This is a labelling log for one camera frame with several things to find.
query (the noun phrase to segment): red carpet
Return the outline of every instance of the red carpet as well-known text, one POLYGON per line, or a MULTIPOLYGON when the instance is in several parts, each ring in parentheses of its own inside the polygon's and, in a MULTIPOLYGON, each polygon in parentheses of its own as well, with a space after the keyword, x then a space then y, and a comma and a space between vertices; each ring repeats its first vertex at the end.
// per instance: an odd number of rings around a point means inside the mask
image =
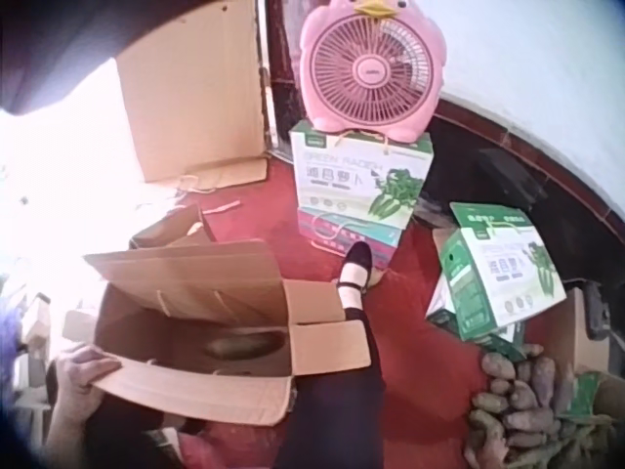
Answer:
MULTIPOLYGON (((206 210, 237 199, 241 206, 208 215, 217 240, 264 239, 287 278, 336 276, 341 259, 312 248, 298 233, 290 165, 273 160, 264 183, 193 195, 189 201, 206 210)), ((384 279, 365 299, 387 383, 383 432, 389 469, 465 467, 464 415, 485 379, 477 347, 424 320, 439 272, 430 231, 411 225, 384 279)))

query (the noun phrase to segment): pink fan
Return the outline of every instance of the pink fan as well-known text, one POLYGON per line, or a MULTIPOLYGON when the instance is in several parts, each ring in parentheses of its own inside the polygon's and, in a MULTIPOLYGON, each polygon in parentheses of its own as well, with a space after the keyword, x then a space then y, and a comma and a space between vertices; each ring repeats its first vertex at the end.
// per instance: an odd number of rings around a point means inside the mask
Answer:
POLYGON ((371 130, 404 143, 425 131, 442 86, 445 42, 416 6, 392 3, 332 0, 307 17, 301 86, 315 129, 371 130))

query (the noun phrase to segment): fan center hub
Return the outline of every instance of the fan center hub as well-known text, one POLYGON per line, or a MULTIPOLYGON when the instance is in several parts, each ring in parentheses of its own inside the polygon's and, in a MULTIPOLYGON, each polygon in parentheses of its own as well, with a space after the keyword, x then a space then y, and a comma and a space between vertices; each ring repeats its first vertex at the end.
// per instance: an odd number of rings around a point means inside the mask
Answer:
POLYGON ((389 81, 389 63, 382 57, 369 54, 354 62, 354 78, 365 88, 379 88, 389 81))

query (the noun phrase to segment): green and white box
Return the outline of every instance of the green and white box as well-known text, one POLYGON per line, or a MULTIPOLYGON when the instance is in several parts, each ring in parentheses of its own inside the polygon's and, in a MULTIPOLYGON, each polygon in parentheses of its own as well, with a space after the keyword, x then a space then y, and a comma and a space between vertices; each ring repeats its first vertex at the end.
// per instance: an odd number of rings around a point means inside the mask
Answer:
MULTIPOLYGON (((437 288, 426 312, 426 319, 436 326, 459 337, 456 310, 451 301, 451 291, 444 274, 440 274, 437 288)), ((525 339, 525 324, 517 322, 473 340, 488 352, 498 352, 512 362, 526 359, 522 346, 525 339)))
POLYGON ((429 134, 405 145, 360 132, 317 132, 307 120, 291 130, 300 207, 403 230, 419 198, 434 149, 429 134))
POLYGON ((527 216, 502 205, 452 203, 458 226, 439 250, 462 340, 560 303, 563 283, 527 216))

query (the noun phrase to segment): pink and teal box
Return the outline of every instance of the pink and teal box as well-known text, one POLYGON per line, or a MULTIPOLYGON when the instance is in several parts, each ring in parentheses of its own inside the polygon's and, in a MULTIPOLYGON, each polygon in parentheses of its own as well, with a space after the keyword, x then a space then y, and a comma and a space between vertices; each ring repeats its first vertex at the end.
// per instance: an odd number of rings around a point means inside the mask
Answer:
POLYGON ((403 232, 313 208, 298 208, 297 220, 301 235, 338 255, 345 255, 355 242, 366 241, 373 252, 373 265, 378 269, 389 266, 403 232))

